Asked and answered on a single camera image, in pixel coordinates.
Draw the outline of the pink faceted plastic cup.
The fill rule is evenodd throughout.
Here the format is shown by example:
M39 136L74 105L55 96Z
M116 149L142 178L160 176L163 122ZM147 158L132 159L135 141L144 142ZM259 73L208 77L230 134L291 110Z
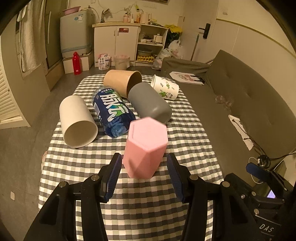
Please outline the pink faceted plastic cup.
M152 178L167 145L166 125L150 117L132 121L122 161L128 176L134 179Z

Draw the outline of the white plastic cup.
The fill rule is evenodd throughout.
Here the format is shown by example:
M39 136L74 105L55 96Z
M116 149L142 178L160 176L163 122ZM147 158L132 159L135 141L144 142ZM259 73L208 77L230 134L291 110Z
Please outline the white plastic cup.
M59 114L63 139L69 147L84 147L97 137L97 124L82 97L70 95L63 99Z

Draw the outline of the brown paper cup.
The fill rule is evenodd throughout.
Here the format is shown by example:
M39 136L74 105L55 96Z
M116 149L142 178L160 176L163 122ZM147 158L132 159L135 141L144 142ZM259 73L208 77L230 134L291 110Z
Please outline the brown paper cup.
M139 71L109 70L104 76L103 85L115 89L121 97L128 98L130 90L141 82Z

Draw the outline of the white cloth on sofa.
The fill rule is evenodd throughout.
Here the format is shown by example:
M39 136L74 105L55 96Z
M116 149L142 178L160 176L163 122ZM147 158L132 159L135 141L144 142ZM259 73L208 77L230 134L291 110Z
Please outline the white cloth on sofa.
M254 144L247 132L245 131L240 119L230 114L228 115L228 118L230 122L233 124L234 128L236 128L237 132L241 135L243 142L245 143L247 149L250 151L253 148Z

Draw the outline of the checkered grey white tablecloth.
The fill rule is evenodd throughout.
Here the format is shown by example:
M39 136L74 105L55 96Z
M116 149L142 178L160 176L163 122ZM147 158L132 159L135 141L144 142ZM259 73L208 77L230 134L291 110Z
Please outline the checkered grey white tablecloth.
M173 153L192 174L220 183L223 177L215 152L184 93L179 92L169 105L173 113L166 126L166 153ZM113 154L124 153L125 144L126 136L111 138L99 130L92 143L73 149L65 144L57 125L41 174L38 206L44 205L59 182L82 182L98 173ZM149 180L130 178L122 168L112 198L101 205L109 240L179 240L187 209L176 198L166 158Z

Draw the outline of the blue labelled drink can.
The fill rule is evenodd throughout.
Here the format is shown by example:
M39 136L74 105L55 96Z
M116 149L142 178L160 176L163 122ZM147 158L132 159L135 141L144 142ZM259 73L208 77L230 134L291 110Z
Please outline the blue labelled drink can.
M116 138L124 135L135 120L135 115L126 106L119 93L110 86L95 90L92 104L106 135Z

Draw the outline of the white plastic shopping bag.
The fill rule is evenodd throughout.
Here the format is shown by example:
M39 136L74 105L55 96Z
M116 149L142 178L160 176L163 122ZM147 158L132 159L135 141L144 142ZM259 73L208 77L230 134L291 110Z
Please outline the white plastic shopping bag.
M163 49L160 51L158 56L154 59L154 62L152 64L152 69L154 70L161 70L162 63L164 58L177 58L182 59L183 58L183 47L181 46L180 40L173 40L168 48Z

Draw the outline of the white printed package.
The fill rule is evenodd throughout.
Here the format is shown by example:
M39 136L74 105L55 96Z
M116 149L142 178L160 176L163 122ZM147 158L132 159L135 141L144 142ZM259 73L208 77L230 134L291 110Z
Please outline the white printed package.
M110 68L111 57L108 54L100 54L98 57L99 70L108 70Z

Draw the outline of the beige trash bin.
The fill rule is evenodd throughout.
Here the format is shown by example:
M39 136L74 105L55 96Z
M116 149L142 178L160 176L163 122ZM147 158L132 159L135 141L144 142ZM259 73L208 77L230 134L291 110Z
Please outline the beige trash bin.
M127 55L118 55L114 57L116 70L127 70L130 67L130 57Z

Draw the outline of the yellow cloth pile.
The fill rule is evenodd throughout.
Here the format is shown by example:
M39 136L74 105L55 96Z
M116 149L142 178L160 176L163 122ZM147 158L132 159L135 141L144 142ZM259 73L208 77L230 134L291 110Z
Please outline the yellow cloth pile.
M168 28L171 33L181 34L182 28L176 25L165 25L165 28Z

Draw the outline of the egg tray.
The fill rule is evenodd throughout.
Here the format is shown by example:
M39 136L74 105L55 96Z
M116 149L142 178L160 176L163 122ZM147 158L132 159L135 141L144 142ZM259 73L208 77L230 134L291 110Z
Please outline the egg tray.
M153 56L137 56L137 61L139 62L147 62L147 63L153 63L154 57Z

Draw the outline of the metal basin on shelf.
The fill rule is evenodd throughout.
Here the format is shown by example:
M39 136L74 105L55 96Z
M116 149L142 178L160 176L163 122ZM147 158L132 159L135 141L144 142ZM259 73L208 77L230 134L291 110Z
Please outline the metal basin on shelf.
M138 49L137 53L138 53L138 56L142 56L142 57L152 56L152 51L149 49Z

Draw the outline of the open white shelf unit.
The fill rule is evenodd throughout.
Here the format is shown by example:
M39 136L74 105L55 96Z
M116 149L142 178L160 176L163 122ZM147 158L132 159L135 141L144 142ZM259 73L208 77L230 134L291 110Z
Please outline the open white shelf unit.
M137 48L135 53L135 66L152 66L153 63L137 61L138 49L149 49L152 51L154 59L160 51L165 48L168 28L158 25L140 24L137 39Z

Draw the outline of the white electric kettle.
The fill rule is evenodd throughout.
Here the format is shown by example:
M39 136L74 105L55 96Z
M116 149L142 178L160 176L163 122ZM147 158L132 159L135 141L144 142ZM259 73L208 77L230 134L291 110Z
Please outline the white electric kettle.
M151 14L147 12L142 12L140 15L140 23L148 25L151 21Z

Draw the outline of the pink basin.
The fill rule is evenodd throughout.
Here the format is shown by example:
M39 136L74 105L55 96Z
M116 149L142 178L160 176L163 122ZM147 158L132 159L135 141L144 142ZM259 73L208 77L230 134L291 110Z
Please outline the pink basin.
M76 7L72 7L72 8L68 8L63 10L64 15L70 15L76 12L79 12L79 9L81 8L81 6L76 6Z

